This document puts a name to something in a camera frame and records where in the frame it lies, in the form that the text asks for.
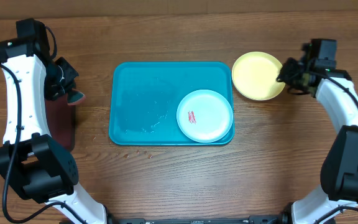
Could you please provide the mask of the teal plastic tray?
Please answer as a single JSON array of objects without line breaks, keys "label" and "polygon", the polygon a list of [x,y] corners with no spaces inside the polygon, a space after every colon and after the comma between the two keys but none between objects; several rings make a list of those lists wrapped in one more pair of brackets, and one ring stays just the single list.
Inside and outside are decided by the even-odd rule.
[{"label": "teal plastic tray", "polygon": [[109,137],[128,146],[196,146],[177,123],[181,100],[212,90],[233,105],[231,69],[222,62],[124,62],[114,71]]}]

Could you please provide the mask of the yellow-green plate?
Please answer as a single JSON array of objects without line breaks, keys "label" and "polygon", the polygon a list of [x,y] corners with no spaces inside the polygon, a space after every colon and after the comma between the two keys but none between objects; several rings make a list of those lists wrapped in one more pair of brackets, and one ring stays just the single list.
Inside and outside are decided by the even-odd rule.
[{"label": "yellow-green plate", "polygon": [[237,91],[248,99],[265,101],[275,98],[285,84],[277,77],[281,62],[265,52],[248,52],[240,56],[232,67],[232,82]]}]

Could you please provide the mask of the light blue plate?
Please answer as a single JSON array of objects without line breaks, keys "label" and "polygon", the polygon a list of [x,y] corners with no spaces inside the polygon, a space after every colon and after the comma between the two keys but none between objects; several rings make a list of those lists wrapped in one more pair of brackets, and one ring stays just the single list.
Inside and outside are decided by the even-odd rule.
[{"label": "light blue plate", "polygon": [[179,103],[176,114],[180,131],[189,139],[209,144],[232,128],[234,114],[228,100],[213,90],[195,90]]}]

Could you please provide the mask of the black tray with maroon inside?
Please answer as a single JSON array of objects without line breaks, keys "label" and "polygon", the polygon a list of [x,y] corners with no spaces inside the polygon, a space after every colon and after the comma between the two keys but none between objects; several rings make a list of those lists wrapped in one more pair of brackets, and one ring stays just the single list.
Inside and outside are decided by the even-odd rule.
[{"label": "black tray with maroon inside", "polygon": [[75,106],[69,105],[68,99],[68,93],[54,101],[45,99],[45,109],[52,138],[71,152],[75,146]]}]

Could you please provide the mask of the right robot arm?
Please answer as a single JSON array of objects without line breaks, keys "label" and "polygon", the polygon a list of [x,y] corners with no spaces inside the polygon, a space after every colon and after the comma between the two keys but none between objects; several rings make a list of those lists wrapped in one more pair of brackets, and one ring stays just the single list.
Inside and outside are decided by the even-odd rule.
[{"label": "right robot arm", "polygon": [[292,95],[310,95],[327,112],[337,136],[321,167],[320,184],[289,203],[275,223],[334,223],[346,210],[358,212],[358,96],[351,76],[337,69],[337,42],[311,39],[304,55],[288,58],[277,81]]}]

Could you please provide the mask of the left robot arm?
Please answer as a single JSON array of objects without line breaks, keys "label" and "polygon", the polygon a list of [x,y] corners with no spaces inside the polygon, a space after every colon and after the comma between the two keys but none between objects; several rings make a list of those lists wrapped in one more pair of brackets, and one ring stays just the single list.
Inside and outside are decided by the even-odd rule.
[{"label": "left robot arm", "polygon": [[7,90],[7,123],[0,147],[4,188],[72,223],[114,223],[114,217],[79,182],[71,154],[77,71],[57,57],[51,29],[35,19],[16,23],[17,36],[0,42],[0,68]]}]

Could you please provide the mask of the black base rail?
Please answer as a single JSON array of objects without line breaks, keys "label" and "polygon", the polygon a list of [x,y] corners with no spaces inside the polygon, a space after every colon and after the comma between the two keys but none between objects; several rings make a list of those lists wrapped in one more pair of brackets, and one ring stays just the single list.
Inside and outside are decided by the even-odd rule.
[{"label": "black base rail", "polygon": [[144,218],[118,219],[119,224],[292,224],[288,215],[251,215],[247,218],[207,218],[146,220]]}]

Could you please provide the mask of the green and red sponge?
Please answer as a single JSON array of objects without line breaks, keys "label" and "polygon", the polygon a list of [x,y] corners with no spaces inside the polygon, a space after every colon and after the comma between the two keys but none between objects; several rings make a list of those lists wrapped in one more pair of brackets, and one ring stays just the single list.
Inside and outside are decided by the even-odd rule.
[{"label": "green and red sponge", "polygon": [[84,93],[73,88],[73,89],[71,89],[70,92],[68,92],[67,104],[69,106],[75,106],[75,105],[82,103],[85,100],[85,98],[86,98],[86,96]]}]

